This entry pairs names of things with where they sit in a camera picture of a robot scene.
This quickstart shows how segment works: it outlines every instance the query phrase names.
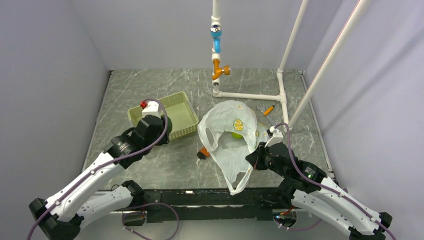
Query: blue valve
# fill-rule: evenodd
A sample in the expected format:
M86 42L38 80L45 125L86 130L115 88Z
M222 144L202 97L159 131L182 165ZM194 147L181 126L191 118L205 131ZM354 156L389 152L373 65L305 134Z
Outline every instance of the blue valve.
M213 49L215 53L219 54L221 52L221 25L214 24L210 27L210 35L213 38Z

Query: marble tabletop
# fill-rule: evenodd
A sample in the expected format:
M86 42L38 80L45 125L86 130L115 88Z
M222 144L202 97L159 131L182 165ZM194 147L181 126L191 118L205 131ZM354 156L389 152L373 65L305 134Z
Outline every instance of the marble tabletop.
M92 144L88 150L86 164L96 159L110 140L132 127L127 110L140 104L144 98L163 98L184 91L187 93L199 120L217 103L235 99L244 102L256 112L258 122L271 124L256 109L257 103L267 106L273 101L242 98L216 98L212 96L211 69L130 69L112 72L108 88L99 113ZM284 88L287 95L288 115L292 116L305 94L297 70L285 70ZM231 75L220 79L224 92L277 95L279 93L276 72L272 69L233 69ZM276 123L282 121L282 109L278 105L270 114ZM305 108L292 130L292 146L301 160L328 170L321 146L317 126L309 106ZM142 160L133 163L127 170L112 178L102 190L126 180L136 181L144 189L197 189L227 188L219 166L212 158L199 160L197 152L202 148L197 133L156 146ZM237 176L236 183L243 176ZM248 187L277 187L282 177L270 170L253 171Z

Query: orange faucet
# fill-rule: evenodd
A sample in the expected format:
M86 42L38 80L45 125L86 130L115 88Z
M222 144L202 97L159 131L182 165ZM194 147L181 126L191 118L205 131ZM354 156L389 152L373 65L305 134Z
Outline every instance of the orange faucet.
M231 72L230 66L227 65L227 66L224 66L223 68L220 68L220 60L216 58L212 62L214 66L212 80L217 80L223 73L224 75L230 75L230 72Z

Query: plastic basket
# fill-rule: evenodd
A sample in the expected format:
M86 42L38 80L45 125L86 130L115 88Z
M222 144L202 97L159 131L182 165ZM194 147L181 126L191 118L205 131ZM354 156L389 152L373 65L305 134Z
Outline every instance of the plastic basket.
M159 101L165 107L168 117L172 121L172 131L169 140L174 140L182 136L197 131L199 117L196 115L189 97L183 91L160 98ZM128 109L128 119L135 127L142 118L142 107L136 106Z

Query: white plastic bag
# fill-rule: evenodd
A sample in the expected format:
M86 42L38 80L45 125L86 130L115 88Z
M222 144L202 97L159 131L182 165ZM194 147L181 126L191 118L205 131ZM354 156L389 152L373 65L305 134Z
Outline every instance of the white plastic bag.
M231 195L243 191L253 167L245 157L266 142L265 127L258 125L255 112L243 102L228 100L216 104L197 125L200 141L221 168ZM231 133L241 135L236 139ZM238 173L245 173L236 189L232 183Z

